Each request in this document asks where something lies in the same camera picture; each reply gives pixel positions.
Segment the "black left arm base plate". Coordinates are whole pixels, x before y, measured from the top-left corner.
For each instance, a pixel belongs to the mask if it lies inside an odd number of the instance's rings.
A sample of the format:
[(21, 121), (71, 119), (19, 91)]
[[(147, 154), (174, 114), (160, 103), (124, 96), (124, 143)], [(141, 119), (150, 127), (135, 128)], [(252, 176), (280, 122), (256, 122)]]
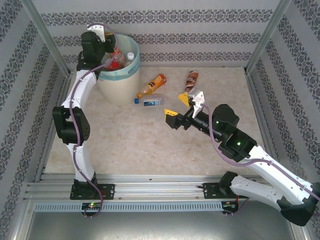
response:
[[(104, 200), (113, 200), (115, 193), (114, 184), (98, 184), (98, 190), (100, 191)], [(84, 184), (73, 184), (70, 191), (71, 200), (99, 200), (100, 195), (98, 191), (88, 182)]]

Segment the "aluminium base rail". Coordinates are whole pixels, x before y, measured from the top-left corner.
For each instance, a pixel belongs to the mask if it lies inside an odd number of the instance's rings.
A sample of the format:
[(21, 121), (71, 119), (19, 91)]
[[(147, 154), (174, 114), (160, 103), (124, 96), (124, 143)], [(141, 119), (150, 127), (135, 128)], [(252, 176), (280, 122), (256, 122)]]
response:
[[(69, 202), (74, 174), (44, 173), (39, 182), (27, 184), (23, 201)], [(97, 174), (99, 184), (114, 184), (114, 201), (203, 201), (203, 183), (217, 183), (220, 175)]]

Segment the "white ribbed plastic bin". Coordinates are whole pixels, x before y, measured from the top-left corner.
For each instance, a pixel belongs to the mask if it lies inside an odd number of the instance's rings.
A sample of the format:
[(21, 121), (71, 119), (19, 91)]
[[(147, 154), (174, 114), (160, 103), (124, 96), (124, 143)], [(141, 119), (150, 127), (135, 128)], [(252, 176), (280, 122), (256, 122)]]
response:
[(141, 84), (140, 69), (131, 77), (122, 80), (102, 80), (97, 85), (104, 98), (112, 105), (124, 106), (134, 102)]

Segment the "teal plastic bin liner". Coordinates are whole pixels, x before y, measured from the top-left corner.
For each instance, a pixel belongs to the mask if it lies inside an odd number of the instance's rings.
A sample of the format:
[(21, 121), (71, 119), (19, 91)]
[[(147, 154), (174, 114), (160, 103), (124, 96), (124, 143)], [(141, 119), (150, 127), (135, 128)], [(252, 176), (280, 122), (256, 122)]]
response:
[[(124, 59), (124, 68), (114, 71), (101, 71), (99, 78), (101, 80), (119, 81), (132, 77), (138, 72), (141, 66), (140, 49), (136, 41), (129, 35), (117, 34), (122, 53), (121, 59)], [(133, 60), (130, 60), (130, 65), (125, 66), (128, 61), (128, 53), (133, 53)]]

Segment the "grey sheet metal panel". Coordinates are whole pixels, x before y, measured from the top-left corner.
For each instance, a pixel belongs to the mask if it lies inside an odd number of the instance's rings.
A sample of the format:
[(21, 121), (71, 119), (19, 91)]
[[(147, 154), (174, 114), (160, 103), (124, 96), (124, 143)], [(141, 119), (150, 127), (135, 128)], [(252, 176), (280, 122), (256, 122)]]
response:
[(80, 213), (33, 214), (26, 240), (310, 240), (275, 211), (248, 207), (219, 212), (111, 212), (86, 219)]

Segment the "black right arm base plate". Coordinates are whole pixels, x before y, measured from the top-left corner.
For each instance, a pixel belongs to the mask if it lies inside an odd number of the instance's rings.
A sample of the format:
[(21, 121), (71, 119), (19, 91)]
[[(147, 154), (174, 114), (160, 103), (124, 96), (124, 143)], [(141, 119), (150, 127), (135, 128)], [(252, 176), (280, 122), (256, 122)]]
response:
[(236, 194), (231, 190), (231, 184), (220, 182), (205, 182), (197, 186), (201, 189), (205, 199), (236, 199)]

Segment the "aluminium side rail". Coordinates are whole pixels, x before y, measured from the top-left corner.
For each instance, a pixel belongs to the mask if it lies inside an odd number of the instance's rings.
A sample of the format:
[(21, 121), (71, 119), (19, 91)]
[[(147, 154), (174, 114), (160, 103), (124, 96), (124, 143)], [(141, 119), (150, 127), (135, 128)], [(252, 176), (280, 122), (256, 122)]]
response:
[(261, 101), (255, 89), (255, 84), (252, 80), (252, 77), (249, 73), (244, 71), (245, 79), (247, 82), (247, 87), (250, 93), (251, 101), (253, 104), (254, 112), (257, 119), (257, 124), (260, 130), (261, 138), (263, 141), (264, 149), (273, 157), (275, 160), (278, 160), (277, 150), (275, 149), (272, 136), (268, 128), (268, 122), (266, 121), (264, 115), (264, 109), (261, 105)]
[[(56, 107), (57, 105), (60, 105), (68, 95), (69, 87), (73, 78), (74, 72), (71, 71), (68, 76), (66, 76), (63, 80), (63, 84), (60, 87), (60, 92), (58, 95), (58, 98), (53, 105)], [(55, 134), (56, 134), (56, 127), (53, 119), (53, 114), (52, 114), (53, 109), (49, 111), (50, 116), (51, 116), (51, 122), (50, 122), (50, 128), (47, 132), (46, 139), (44, 142), (44, 146), (40, 155), (40, 160), (38, 162), (37, 168), (35, 170), (33, 182), (38, 183), (41, 180), (41, 177), (46, 169), (46, 165), (50, 156), (51, 148), (55, 139)]]

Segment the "aluminium frame post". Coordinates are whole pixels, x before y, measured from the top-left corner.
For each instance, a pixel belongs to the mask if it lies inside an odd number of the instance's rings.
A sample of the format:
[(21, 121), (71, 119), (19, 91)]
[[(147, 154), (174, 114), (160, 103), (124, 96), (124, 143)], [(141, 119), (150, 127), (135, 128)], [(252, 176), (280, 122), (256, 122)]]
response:
[(70, 75), (70, 69), (59, 51), (59, 48), (51, 35), (48, 27), (46, 26), (41, 14), (38, 12), (33, 0), (20, 0), (22, 6), (24, 7), (25, 11), (27, 12), (28, 16), (32, 20), (33, 24), (35, 25), (38, 33), (40, 34), (42, 40), (48, 47), (51, 55), (53, 56), (55, 62), (59, 66), (60, 70), (62, 71), (64, 76)]
[(285, 14), (288, 6), (292, 0), (279, 0), (277, 7), (275, 8), (270, 20), (262, 33), (255, 49), (253, 50), (251, 57), (245, 67), (245, 73), (248, 75), (253, 71), (256, 63), (259, 60), (259, 57), (263, 53), (267, 43), (269, 42), (270, 38), (272, 37), (273, 33), (275, 32), (277, 25), (279, 24), (280, 20), (282, 19), (283, 15)]

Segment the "brown label plastic bottle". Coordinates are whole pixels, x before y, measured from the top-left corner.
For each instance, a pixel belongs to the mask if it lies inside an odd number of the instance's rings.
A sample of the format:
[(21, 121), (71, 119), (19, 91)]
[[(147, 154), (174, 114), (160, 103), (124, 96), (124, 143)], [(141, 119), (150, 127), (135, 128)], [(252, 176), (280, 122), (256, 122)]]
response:
[(189, 72), (187, 79), (186, 79), (185, 88), (184, 88), (185, 93), (189, 93), (192, 90), (192, 88), (196, 85), (198, 77), (199, 77), (198, 72), (196, 72), (196, 71)]

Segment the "orange juice bottle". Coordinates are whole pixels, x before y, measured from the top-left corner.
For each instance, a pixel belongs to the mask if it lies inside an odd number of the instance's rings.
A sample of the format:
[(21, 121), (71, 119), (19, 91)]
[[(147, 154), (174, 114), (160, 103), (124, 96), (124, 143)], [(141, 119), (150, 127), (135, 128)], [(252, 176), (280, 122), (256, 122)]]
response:
[(151, 95), (156, 89), (164, 85), (167, 82), (167, 78), (164, 74), (158, 74), (153, 80), (145, 84), (143, 88), (136, 94), (138, 99), (141, 99), (143, 96)]

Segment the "clear bottle blue label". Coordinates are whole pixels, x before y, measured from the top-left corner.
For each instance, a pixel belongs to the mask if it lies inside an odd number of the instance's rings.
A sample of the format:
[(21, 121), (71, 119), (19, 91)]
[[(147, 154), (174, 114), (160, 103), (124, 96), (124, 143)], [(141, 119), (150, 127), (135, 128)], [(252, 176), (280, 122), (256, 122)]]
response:
[(134, 103), (136, 105), (140, 104), (143, 107), (160, 106), (164, 104), (164, 96), (162, 93), (143, 95), (140, 98), (136, 97)]

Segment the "left small circuit board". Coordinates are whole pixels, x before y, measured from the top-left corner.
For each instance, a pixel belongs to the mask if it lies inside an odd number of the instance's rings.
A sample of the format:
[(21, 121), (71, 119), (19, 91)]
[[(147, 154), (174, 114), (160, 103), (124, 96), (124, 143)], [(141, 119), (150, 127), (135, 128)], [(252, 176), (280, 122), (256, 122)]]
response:
[(101, 202), (85, 202), (82, 203), (81, 209), (98, 211), (101, 208)]

